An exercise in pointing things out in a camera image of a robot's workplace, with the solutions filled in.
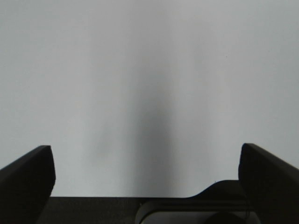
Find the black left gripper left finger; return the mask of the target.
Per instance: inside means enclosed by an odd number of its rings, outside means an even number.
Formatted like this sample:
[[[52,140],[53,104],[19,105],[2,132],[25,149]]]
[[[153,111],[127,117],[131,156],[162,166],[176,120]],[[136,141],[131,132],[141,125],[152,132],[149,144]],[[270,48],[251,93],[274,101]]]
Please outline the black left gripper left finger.
[[[56,181],[51,146],[38,146],[0,170],[0,222],[35,224]]]

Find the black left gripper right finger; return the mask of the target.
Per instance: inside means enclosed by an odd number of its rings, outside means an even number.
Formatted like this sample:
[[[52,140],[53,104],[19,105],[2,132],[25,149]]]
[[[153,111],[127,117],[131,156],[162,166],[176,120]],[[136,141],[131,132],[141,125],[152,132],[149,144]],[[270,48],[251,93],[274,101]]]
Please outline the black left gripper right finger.
[[[245,143],[238,168],[240,184],[263,224],[299,222],[299,171],[265,149]]]

